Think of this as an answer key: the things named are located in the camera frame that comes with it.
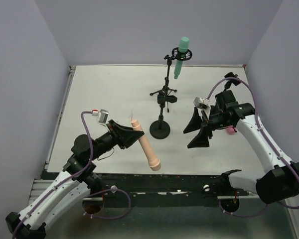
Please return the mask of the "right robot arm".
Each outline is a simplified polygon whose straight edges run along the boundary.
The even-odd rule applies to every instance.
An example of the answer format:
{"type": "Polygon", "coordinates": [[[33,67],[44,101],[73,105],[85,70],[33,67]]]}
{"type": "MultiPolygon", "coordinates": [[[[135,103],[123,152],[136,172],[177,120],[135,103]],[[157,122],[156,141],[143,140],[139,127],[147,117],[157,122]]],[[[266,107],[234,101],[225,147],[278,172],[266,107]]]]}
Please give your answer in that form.
{"type": "Polygon", "coordinates": [[[264,170],[263,176],[232,170],[228,181],[232,188],[257,194],[265,204],[299,194],[299,162],[294,163],[268,135],[250,103],[238,103],[231,90],[218,93],[213,106],[208,99],[196,97],[194,112],[184,133],[198,131],[188,148],[207,148],[216,130],[234,127],[247,140],[264,170]]]}

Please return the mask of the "black tripod shock-mount stand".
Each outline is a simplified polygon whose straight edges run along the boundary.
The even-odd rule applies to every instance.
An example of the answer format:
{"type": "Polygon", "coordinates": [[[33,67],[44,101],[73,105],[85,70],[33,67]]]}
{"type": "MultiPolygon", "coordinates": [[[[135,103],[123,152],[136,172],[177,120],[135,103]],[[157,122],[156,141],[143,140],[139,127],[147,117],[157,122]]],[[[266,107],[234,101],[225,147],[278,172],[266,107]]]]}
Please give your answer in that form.
{"type": "MultiPolygon", "coordinates": [[[[169,87],[169,73],[170,73],[170,67],[172,65],[172,61],[173,60],[176,60],[176,55],[177,55],[177,50],[178,50],[178,47],[172,49],[172,52],[171,52],[171,56],[169,55],[165,55],[164,57],[164,60],[166,60],[166,64],[167,64],[167,74],[166,74],[166,77],[164,78],[165,80],[165,84],[163,85],[162,89],[160,90],[163,90],[166,94],[170,95],[171,92],[177,92],[176,89],[172,89],[169,87]]],[[[183,58],[183,61],[188,61],[192,58],[192,52],[191,50],[188,49],[187,53],[186,53],[186,56],[183,58]]],[[[165,106],[167,106],[167,112],[169,112],[169,106],[168,106],[169,103],[166,103],[165,106]]]]}

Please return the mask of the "beige microphone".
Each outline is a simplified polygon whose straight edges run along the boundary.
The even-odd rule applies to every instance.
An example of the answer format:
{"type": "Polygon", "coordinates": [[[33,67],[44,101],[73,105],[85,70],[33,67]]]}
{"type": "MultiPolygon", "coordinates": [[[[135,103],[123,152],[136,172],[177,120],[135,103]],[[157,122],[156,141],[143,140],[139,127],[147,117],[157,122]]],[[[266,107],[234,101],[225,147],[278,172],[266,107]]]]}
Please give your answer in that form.
{"type": "MultiPolygon", "coordinates": [[[[143,128],[137,119],[131,120],[131,125],[134,131],[142,131],[143,128]]],[[[139,143],[147,158],[148,165],[152,171],[159,171],[161,169],[161,163],[156,154],[154,153],[147,136],[144,134],[139,138],[139,143]]]]}

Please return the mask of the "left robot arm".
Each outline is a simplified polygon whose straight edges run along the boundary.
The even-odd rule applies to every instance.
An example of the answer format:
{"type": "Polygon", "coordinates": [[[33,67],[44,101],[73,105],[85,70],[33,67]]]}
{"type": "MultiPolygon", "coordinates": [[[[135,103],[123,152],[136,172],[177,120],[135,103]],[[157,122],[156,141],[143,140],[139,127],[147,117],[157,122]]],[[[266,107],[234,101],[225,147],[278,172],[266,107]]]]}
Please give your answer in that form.
{"type": "Polygon", "coordinates": [[[107,132],[97,139],[90,133],[79,135],[71,149],[72,155],[45,191],[20,212],[11,212],[5,221],[14,239],[43,239],[48,229],[78,201],[92,193],[104,194],[100,177],[94,173],[93,160],[118,145],[132,146],[144,137],[140,123],[134,119],[131,127],[110,120],[107,132]]]}

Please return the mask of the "black round-base clip stand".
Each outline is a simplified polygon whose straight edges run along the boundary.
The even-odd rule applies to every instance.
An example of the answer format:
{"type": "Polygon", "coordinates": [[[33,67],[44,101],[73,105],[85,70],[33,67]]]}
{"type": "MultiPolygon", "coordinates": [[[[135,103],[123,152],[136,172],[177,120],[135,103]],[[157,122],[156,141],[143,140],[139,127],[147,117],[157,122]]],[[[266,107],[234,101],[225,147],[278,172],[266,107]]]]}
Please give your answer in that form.
{"type": "Polygon", "coordinates": [[[160,114],[158,120],[154,121],[149,128],[150,134],[155,139],[165,139],[170,134],[170,126],[167,122],[164,121],[163,109],[165,108],[166,103],[176,103],[177,97],[174,95],[168,95],[163,90],[157,91],[157,103],[160,106],[160,114]]]}

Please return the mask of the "green toy microphone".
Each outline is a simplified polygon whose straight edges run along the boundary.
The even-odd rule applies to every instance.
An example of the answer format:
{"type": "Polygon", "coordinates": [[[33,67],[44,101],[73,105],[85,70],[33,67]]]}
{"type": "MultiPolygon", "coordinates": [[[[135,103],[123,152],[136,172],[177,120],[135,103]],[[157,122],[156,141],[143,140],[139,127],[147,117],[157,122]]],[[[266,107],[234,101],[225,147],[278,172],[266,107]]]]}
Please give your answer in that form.
{"type": "Polygon", "coordinates": [[[182,64],[183,64],[183,58],[186,56],[186,53],[188,51],[189,47],[189,38],[188,37],[182,37],[177,50],[176,55],[176,64],[174,69],[174,79],[178,79],[178,76],[180,75],[182,64]]]}

